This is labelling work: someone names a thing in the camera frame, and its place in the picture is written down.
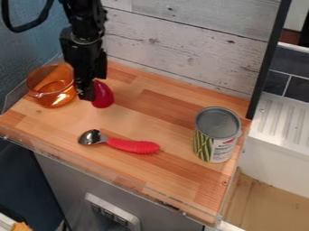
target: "spoon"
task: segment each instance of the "spoon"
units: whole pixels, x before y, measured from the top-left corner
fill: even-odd
[[[160,146],[148,141],[128,141],[118,138],[107,137],[97,129],[89,130],[79,138],[80,144],[91,145],[96,143],[106,143],[109,146],[138,154],[149,154],[160,151]]]

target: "green striped label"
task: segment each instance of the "green striped label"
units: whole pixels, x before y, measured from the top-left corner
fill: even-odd
[[[194,152],[205,162],[209,162],[212,156],[213,138],[202,134],[199,130],[195,129],[193,138]]]

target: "wooden plank wall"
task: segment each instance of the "wooden plank wall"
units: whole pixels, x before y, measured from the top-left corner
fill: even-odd
[[[102,0],[109,58],[250,98],[280,0]]]

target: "can label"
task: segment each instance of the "can label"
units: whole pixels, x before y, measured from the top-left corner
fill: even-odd
[[[206,162],[225,162],[233,154],[237,138],[216,140],[195,130],[193,147],[194,152]]]

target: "metal spoon head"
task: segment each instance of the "metal spoon head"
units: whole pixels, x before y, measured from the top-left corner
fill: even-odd
[[[104,143],[106,141],[106,136],[97,130],[89,130],[86,133],[83,133],[79,138],[80,144],[91,145],[95,143]]]

